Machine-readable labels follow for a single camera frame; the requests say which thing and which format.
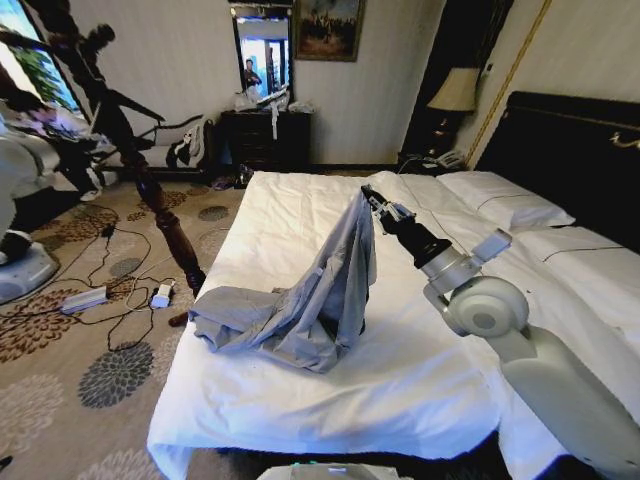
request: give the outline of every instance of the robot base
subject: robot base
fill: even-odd
[[[58,262],[40,243],[33,243],[24,257],[0,267],[0,305],[32,292],[58,270]]]

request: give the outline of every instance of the white pillow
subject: white pillow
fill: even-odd
[[[456,172],[437,179],[503,230],[571,225],[575,221],[562,208],[495,173]]]
[[[640,255],[582,227],[522,232],[515,241],[640,353]]]

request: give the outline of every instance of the gray garment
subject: gray garment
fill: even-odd
[[[218,287],[205,292],[189,314],[196,336],[207,339],[213,351],[255,349],[327,372],[360,335],[374,281],[373,221],[359,193],[291,289],[265,293]]]

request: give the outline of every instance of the floral carpet pattern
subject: floral carpet pattern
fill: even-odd
[[[243,191],[189,183],[163,188],[206,272]],[[209,213],[201,219],[202,211]],[[101,233],[111,225],[117,229],[107,241]],[[182,334],[167,321],[189,308],[193,294],[173,260],[159,263],[169,251],[153,213],[135,185],[124,182],[32,237],[60,268],[37,293],[0,306],[0,458],[13,456],[0,480],[164,478],[146,437]],[[176,280],[172,305],[151,318],[147,297],[166,279]],[[101,285],[107,302],[74,316],[59,312],[68,296]],[[127,300],[141,311],[129,312]],[[211,452],[189,478],[255,478],[230,462]]]

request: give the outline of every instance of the headboard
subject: headboard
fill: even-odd
[[[476,168],[640,253],[640,148],[619,146],[639,139],[640,104],[513,92]]]

